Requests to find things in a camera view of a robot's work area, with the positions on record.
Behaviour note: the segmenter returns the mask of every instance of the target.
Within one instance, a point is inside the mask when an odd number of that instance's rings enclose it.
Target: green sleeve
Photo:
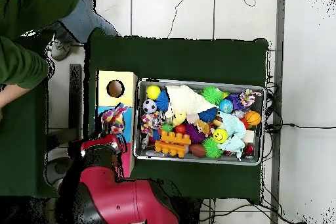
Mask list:
[[[46,60],[37,53],[0,36],[0,83],[32,89],[47,77],[48,70]]]

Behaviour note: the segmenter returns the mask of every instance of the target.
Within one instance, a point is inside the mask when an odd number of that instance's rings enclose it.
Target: soccer ball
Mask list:
[[[156,103],[152,99],[146,99],[142,105],[142,109],[147,114],[152,114],[156,111]]]

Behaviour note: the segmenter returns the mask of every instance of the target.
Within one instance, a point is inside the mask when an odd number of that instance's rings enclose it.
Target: green spiky ball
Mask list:
[[[223,92],[216,87],[206,87],[202,91],[202,96],[211,104],[219,105],[223,100]]]
[[[223,154],[223,151],[218,148],[216,141],[211,137],[204,140],[202,145],[208,158],[219,158]]]

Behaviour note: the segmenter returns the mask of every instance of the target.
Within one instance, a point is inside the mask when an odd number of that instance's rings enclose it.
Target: jeans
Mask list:
[[[102,29],[106,35],[119,35],[109,22],[95,13],[92,0],[79,0],[68,16],[36,32],[53,30],[55,39],[65,45],[71,45],[76,42],[86,43],[95,28]]]

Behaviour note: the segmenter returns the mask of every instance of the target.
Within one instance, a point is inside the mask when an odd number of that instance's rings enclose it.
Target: green cloth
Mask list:
[[[32,89],[48,75],[48,64],[37,53],[0,37],[0,83]]]
[[[15,42],[42,55],[53,33]],[[0,123],[0,196],[57,197],[45,181],[47,80],[3,108]]]
[[[268,43],[252,41],[106,37],[96,29],[90,39],[89,123],[95,116],[95,71],[134,72],[161,78],[264,87]],[[260,201],[261,165],[233,166],[163,160],[136,160],[132,178],[164,181],[174,195],[201,198],[250,198]]]
[[[66,17],[78,1],[0,0],[0,83],[29,89],[47,77],[45,60],[11,40]]]

